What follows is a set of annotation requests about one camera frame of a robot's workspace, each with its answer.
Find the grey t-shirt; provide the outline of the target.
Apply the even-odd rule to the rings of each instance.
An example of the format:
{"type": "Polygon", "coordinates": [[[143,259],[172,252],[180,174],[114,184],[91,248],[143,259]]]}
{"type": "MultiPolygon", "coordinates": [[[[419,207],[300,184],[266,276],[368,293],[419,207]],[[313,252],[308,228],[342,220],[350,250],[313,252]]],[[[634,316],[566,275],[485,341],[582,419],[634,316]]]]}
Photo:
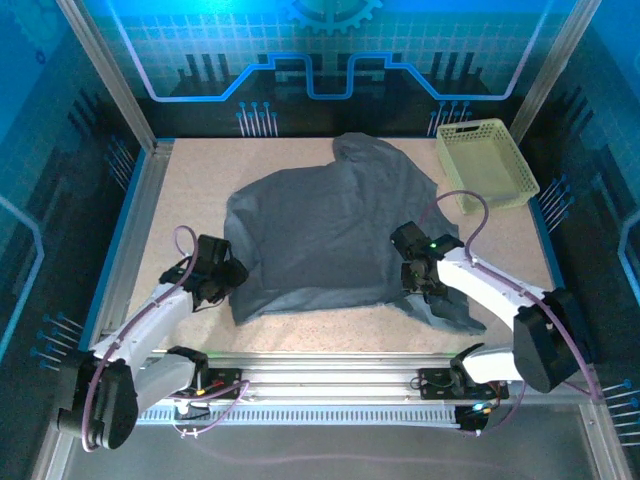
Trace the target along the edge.
{"type": "Polygon", "coordinates": [[[449,333],[483,334],[463,293],[453,293],[453,315],[441,318],[402,288],[402,258],[390,242],[398,227],[458,233],[427,208],[436,183],[404,152],[362,133],[335,138],[332,149],[327,165],[277,171],[228,199],[224,235],[248,270],[230,297],[234,322],[385,305],[449,333]]]}

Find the yellow-green plastic basket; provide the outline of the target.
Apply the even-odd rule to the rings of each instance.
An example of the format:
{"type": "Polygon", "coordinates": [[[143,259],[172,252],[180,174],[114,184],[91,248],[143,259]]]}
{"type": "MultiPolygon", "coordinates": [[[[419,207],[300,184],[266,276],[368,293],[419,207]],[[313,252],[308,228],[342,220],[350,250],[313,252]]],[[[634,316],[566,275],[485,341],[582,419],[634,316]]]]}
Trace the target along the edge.
{"type": "Polygon", "coordinates": [[[436,150],[452,188],[480,195],[491,210],[523,206],[540,192],[528,162],[500,119],[441,125],[436,150]]]}

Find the black controller box with LEDs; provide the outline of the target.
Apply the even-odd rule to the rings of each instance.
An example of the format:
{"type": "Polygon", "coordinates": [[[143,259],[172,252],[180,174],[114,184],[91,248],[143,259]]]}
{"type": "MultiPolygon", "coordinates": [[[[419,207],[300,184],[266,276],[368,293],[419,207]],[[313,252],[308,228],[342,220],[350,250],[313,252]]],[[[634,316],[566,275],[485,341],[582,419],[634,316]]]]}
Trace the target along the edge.
{"type": "Polygon", "coordinates": [[[492,411],[493,406],[489,403],[456,406],[455,420],[461,431],[476,435],[484,430],[492,411]]]}

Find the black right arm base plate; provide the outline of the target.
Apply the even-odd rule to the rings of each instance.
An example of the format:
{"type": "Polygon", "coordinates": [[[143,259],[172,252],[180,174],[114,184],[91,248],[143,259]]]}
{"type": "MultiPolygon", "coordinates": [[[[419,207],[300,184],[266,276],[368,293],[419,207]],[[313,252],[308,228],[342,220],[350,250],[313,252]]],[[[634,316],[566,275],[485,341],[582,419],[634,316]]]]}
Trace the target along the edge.
{"type": "Polygon", "coordinates": [[[474,383],[461,370],[452,368],[419,369],[416,386],[422,400],[503,400],[510,396],[506,385],[474,383]]]}

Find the aluminium side rail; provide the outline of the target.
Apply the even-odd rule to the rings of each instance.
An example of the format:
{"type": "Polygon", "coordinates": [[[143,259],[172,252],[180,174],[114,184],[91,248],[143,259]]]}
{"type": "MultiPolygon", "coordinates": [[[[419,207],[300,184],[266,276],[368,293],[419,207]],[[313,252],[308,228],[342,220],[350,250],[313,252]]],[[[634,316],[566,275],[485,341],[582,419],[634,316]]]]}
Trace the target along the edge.
{"type": "Polygon", "coordinates": [[[135,170],[87,320],[88,346],[126,319],[174,143],[160,140],[135,170]]]}

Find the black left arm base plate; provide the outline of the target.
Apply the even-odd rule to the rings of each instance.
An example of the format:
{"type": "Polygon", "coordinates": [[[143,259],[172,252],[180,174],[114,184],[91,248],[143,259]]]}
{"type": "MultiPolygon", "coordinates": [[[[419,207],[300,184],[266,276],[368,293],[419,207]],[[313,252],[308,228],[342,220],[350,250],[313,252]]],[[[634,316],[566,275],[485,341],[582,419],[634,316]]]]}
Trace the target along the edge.
{"type": "Polygon", "coordinates": [[[236,399],[239,397],[242,370],[237,368],[211,368],[197,394],[213,399],[236,399]]]}

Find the wide aluminium frame rail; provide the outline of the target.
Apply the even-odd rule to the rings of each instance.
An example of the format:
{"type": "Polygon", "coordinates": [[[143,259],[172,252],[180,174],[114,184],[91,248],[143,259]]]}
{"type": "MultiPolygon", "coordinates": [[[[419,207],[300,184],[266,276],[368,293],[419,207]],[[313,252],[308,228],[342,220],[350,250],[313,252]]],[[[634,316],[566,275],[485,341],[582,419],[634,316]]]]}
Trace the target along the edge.
{"type": "Polygon", "coordinates": [[[217,353],[214,368],[239,368],[255,404],[417,404],[410,381],[450,358],[419,353],[217,353]]]}

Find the aluminium frame post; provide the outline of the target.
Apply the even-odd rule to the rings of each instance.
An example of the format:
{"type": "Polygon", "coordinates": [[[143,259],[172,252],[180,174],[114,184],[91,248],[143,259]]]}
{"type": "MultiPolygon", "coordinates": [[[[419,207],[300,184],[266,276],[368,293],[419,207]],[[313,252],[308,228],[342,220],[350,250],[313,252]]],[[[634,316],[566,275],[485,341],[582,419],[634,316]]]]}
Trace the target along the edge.
{"type": "Polygon", "coordinates": [[[517,145],[524,139],[564,72],[601,3],[602,0],[576,0],[510,126],[509,132],[517,145]]]}
{"type": "Polygon", "coordinates": [[[55,2],[141,148],[153,154],[157,147],[156,136],[83,0],[55,2]]]}

